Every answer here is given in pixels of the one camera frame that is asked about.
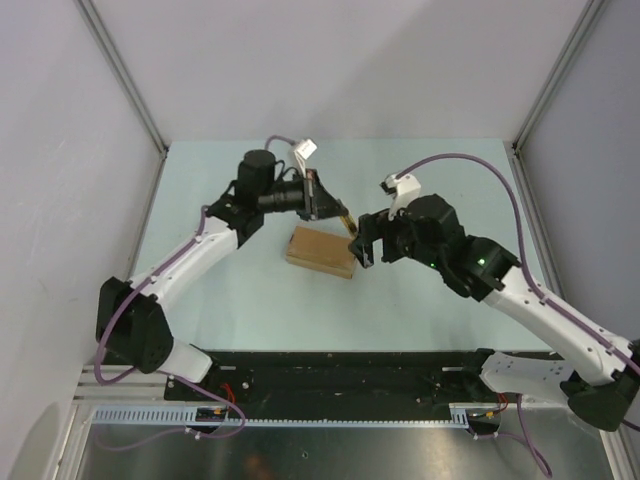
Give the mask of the brown cardboard express box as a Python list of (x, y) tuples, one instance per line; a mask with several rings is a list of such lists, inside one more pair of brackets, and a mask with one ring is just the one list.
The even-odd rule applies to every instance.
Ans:
[(348, 237), (297, 226), (287, 245), (288, 263), (344, 279), (352, 279), (355, 256), (348, 247)]

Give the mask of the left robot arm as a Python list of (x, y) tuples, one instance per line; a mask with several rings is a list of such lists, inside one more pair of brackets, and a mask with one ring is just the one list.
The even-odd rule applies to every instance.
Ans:
[(263, 226), (266, 215), (294, 212), (303, 221), (347, 215), (346, 206), (324, 188), (317, 171), (306, 165), (316, 149), (310, 139), (292, 144), (290, 179), (275, 171), (279, 162), (268, 149), (246, 152), (225, 192), (202, 207), (192, 237), (146, 272), (128, 280), (111, 277), (104, 282), (94, 357), (99, 384), (110, 382), (101, 365), (111, 353), (130, 372), (162, 372), (185, 379), (187, 389), (199, 399), (210, 399), (219, 392), (221, 376), (211, 369), (211, 357), (175, 339), (166, 313), (191, 284), (241, 248)]

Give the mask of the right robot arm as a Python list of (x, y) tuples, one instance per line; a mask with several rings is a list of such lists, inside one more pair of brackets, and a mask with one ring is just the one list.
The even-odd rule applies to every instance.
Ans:
[(564, 402), (589, 425), (615, 431), (639, 392), (639, 345), (597, 325), (526, 272), (523, 261), (485, 237), (469, 235), (455, 209), (437, 195), (392, 212), (358, 219), (349, 249), (360, 264), (407, 258), (437, 271), (444, 284), (514, 319), (541, 339), (556, 360), (518, 359), (484, 351), (484, 362), (461, 376), (463, 393), (484, 401), (495, 391)]

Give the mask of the yellow utility knife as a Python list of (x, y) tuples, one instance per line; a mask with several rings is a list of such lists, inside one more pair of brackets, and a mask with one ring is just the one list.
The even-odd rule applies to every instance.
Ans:
[(343, 225), (345, 226), (345, 228), (347, 229), (347, 231), (351, 236), (357, 235), (358, 227), (351, 215), (341, 216), (340, 220), (342, 221)]

